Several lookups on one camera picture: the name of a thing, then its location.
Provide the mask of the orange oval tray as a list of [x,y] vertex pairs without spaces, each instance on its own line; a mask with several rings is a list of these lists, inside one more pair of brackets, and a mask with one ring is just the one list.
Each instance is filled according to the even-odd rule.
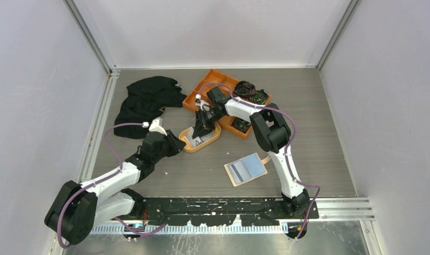
[[215,124],[215,130],[205,136],[193,138],[194,127],[191,126],[179,135],[179,139],[186,143],[184,150],[188,153],[194,153],[204,148],[210,143],[216,141],[221,134],[221,127],[219,124]]

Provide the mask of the beige card holder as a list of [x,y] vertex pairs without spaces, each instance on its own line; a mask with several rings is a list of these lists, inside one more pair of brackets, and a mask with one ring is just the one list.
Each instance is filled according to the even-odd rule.
[[253,153],[224,165],[226,173],[234,187],[250,182],[268,173],[266,164],[270,156],[261,159]]

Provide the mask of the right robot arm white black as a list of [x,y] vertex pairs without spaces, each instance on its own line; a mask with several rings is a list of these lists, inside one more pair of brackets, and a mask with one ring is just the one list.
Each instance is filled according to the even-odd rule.
[[207,93],[208,102],[196,94],[196,111],[194,137],[207,135],[214,130],[214,124],[222,117],[232,116],[251,124],[256,142],[268,153],[277,171],[281,194],[284,200],[285,213],[291,218],[298,218],[305,211],[310,211],[313,202],[305,185],[298,177],[294,165],[290,144],[292,131],[288,126],[286,115],[275,104],[258,105],[241,97],[227,96],[220,89],[219,83],[213,83]]

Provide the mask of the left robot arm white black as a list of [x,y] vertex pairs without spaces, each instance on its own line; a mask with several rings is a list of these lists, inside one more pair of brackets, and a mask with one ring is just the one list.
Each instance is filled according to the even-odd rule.
[[130,189],[150,175],[165,157],[179,154],[186,143],[171,130],[148,132],[122,165],[90,181],[64,183],[44,224],[70,245],[82,242],[92,228],[118,216],[140,218],[143,197]]

